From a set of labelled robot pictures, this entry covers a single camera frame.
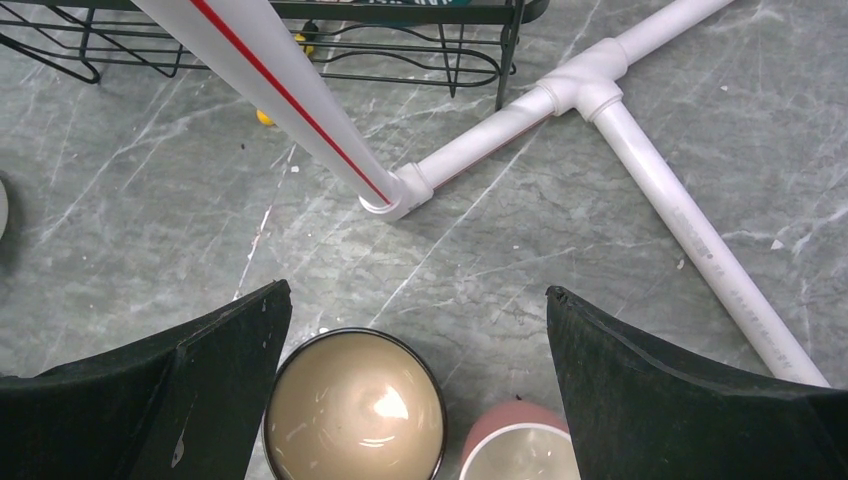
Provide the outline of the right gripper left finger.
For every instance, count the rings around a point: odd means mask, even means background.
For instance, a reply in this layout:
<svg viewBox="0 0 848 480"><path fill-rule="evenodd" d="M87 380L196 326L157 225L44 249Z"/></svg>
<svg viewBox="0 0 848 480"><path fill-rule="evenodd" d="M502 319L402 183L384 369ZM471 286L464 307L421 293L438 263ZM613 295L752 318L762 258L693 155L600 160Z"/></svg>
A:
<svg viewBox="0 0 848 480"><path fill-rule="evenodd" d="M26 378L1 380L5 479L242 479L288 332L287 282Z"/></svg>

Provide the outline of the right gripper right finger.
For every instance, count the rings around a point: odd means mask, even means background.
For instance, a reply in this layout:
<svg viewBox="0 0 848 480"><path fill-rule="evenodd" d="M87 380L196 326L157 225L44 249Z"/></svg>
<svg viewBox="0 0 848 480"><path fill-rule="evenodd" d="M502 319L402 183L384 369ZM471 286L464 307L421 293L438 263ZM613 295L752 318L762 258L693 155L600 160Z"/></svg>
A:
<svg viewBox="0 0 848 480"><path fill-rule="evenodd" d="M847 394L690 352L547 290L547 334L585 479L843 479Z"/></svg>

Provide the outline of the pink mug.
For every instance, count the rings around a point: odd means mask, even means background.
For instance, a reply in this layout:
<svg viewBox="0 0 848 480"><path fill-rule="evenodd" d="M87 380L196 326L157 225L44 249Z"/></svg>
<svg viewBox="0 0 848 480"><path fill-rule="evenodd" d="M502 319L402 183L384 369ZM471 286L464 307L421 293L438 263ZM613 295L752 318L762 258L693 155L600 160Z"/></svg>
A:
<svg viewBox="0 0 848 480"><path fill-rule="evenodd" d="M565 419L529 401L510 400L473 424L458 478L578 480L581 475Z"/></svg>

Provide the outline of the dark bowl cream inside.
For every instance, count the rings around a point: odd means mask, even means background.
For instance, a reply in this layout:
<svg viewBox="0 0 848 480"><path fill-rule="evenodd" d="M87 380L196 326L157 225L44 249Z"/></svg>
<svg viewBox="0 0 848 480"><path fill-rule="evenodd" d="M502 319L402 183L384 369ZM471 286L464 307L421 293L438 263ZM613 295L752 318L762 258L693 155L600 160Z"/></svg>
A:
<svg viewBox="0 0 848 480"><path fill-rule="evenodd" d="M433 479L447 423L442 390L413 349L340 328L285 359L261 432L277 479Z"/></svg>

